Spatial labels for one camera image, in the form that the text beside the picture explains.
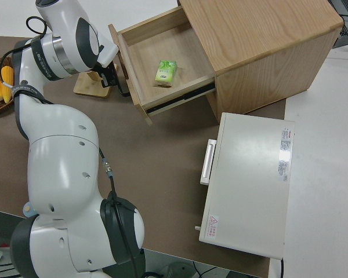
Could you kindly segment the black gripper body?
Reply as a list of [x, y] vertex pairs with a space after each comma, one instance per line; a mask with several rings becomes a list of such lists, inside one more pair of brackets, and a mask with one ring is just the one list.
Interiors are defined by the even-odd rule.
[[117, 74], [115, 64], [109, 64], [106, 67], [102, 67], [100, 64], [97, 64], [91, 69], [91, 71], [97, 72], [99, 76], [115, 76]]

